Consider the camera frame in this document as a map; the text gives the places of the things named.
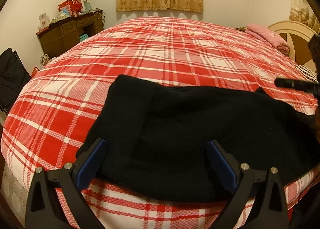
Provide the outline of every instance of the cream headboard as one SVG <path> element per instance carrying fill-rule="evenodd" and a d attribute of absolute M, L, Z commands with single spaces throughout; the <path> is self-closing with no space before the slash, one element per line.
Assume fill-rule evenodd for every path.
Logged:
<path fill-rule="evenodd" d="M 290 46 L 289 57 L 297 64 L 303 64 L 312 71 L 316 71 L 316 66 L 312 61 L 311 53 L 308 49 L 308 42 L 317 34 L 310 27 L 296 21 L 281 21 L 268 27 L 270 30 L 280 34 Z"/>

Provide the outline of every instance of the desk drawer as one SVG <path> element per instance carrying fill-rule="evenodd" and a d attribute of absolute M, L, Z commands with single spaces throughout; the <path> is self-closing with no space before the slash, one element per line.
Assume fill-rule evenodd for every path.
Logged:
<path fill-rule="evenodd" d="M 101 13 L 94 13 L 94 22 L 101 22 L 102 23 L 102 12 Z"/>
<path fill-rule="evenodd" d="M 81 28 L 81 27 L 85 27 L 89 24 L 93 24 L 93 16 L 78 20 L 78 21 L 76 21 L 76 23 L 77 23 L 77 28 Z"/>
<path fill-rule="evenodd" d="M 70 21 L 62 25 L 64 35 L 77 30 L 76 21 Z"/>
<path fill-rule="evenodd" d="M 47 33 L 40 37 L 41 45 L 51 43 L 55 40 L 61 39 L 63 37 L 63 30 L 61 26 L 55 27 L 52 30 L 49 30 Z"/>
<path fill-rule="evenodd" d="M 95 31 L 96 34 L 101 32 L 101 31 L 103 31 L 102 22 L 95 22 L 94 23 L 94 31 Z"/>
<path fill-rule="evenodd" d="M 77 29 L 76 31 L 71 32 L 65 37 L 63 37 L 63 45 L 65 48 L 65 51 L 70 50 L 73 46 L 75 46 L 79 42 L 80 42 L 80 39 L 79 39 L 79 33 Z"/>

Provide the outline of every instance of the bag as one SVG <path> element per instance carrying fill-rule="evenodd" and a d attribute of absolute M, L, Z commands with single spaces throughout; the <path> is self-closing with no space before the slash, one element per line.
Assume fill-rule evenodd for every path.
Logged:
<path fill-rule="evenodd" d="M 72 16 L 73 12 L 76 11 L 72 0 L 66 0 L 63 3 L 61 3 L 58 7 L 59 7 L 59 12 L 61 11 L 62 8 L 66 8 L 70 16 Z"/>
<path fill-rule="evenodd" d="M 31 73 L 31 77 L 34 77 L 39 71 L 40 70 L 38 67 L 34 67 L 32 73 Z"/>
<path fill-rule="evenodd" d="M 82 4 L 78 0 L 73 0 L 73 6 L 78 14 L 81 11 Z"/>
<path fill-rule="evenodd" d="M 8 48 L 0 55 L 0 104 L 7 113 L 29 80 L 16 51 Z"/>

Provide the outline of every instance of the red plaid bedspread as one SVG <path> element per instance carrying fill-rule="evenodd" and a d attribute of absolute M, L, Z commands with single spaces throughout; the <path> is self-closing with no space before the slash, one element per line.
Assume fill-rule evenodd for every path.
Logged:
<path fill-rule="evenodd" d="M 24 87 L 1 139 L 2 154 L 20 184 L 30 187 L 37 166 L 52 170 L 75 160 L 119 74 L 173 86 L 262 87 L 307 114 L 317 105 L 311 95 L 275 87 L 276 77 L 303 76 L 288 57 L 246 33 L 188 19 L 130 20 L 79 43 Z M 286 187 L 288 208 L 318 181 L 319 170 Z M 58 195 L 70 224 L 77 227 Z M 224 206 L 156 201 L 98 179 L 83 195 L 106 228 L 208 228 Z M 248 201 L 236 228 L 244 224 L 252 203 Z"/>

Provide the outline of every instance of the blue gripper pad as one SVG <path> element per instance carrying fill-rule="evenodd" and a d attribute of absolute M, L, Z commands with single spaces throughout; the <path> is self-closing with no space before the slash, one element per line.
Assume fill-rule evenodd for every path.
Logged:
<path fill-rule="evenodd" d="M 235 193 L 240 180 L 240 170 L 234 157 L 226 153 L 216 140 L 207 143 L 207 155 L 211 168 L 217 174 L 223 188 L 232 194 Z"/>
<path fill-rule="evenodd" d="M 79 190 L 88 188 L 90 181 L 97 174 L 97 171 L 107 155 L 108 144 L 106 140 L 99 139 L 99 142 L 95 142 L 92 147 L 94 147 L 95 144 L 97 146 L 94 149 L 90 147 L 87 152 L 82 153 L 85 154 L 89 152 L 89 155 L 76 173 L 75 183 Z"/>

